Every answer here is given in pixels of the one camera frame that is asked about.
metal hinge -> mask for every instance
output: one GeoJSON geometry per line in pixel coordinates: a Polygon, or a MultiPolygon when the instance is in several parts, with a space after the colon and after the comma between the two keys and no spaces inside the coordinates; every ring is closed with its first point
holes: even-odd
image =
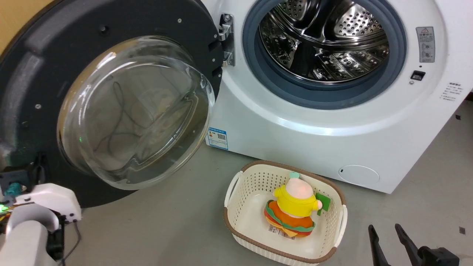
{"type": "Polygon", "coordinates": [[[220,17],[219,40],[223,48],[222,67],[235,66],[233,16],[230,14],[222,14],[220,17]]]}

washing machine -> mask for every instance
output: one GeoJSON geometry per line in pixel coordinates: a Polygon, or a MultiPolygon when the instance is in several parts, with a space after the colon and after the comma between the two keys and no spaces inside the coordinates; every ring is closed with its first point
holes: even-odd
{"type": "Polygon", "coordinates": [[[83,207],[208,145],[390,193],[472,87],[469,1],[0,7],[0,167],[83,207]]]}

open washing machine door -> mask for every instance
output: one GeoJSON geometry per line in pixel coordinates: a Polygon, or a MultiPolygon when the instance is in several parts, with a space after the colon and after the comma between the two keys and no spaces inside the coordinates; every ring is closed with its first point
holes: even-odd
{"type": "Polygon", "coordinates": [[[200,0],[43,0],[0,8],[1,168],[47,157],[82,207],[172,175],[196,152],[222,45],[200,0]]]}

floor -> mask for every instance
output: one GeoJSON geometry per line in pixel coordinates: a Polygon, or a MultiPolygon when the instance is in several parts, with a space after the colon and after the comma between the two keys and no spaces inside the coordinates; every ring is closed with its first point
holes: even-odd
{"type": "MultiPolygon", "coordinates": [[[[391,194],[335,181],[347,198],[348,226],[324,266],[372,265],[368,225],[393,266],[410,265],[394,224],[420,246],[446,247],[473,265],[473,103],[463,103],[391,194]],[[465,228],[465,234],[459,232],[465,228]]],[[[67,266],[281,265],[240,246],[226,228],[223,200],[231,178],[253,158],[203,145],[156,187],[84,211],[82,241],[67,266]]],[[[75,244],[66,228],[66,251],[75,244]]]]}

white plastic basket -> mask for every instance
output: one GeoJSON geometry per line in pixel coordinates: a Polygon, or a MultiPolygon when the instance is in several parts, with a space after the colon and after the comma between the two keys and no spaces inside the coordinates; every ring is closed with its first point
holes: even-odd
{"type": "Polygon", "coordinates": [[[292,266],[317,265],[337,250],[347,225],[345,196],[331,181],[287,165],[255,161],[238,172],[228,187],[224,219],[235,240],[245,248],[292,266]],[[314,193],[331,198],[328,212],[312,213],[315,228],[304,238],[290,238],[272,227],[263,215],[272,192],[287,183],[290,172],[297,172],[314,193]]]}

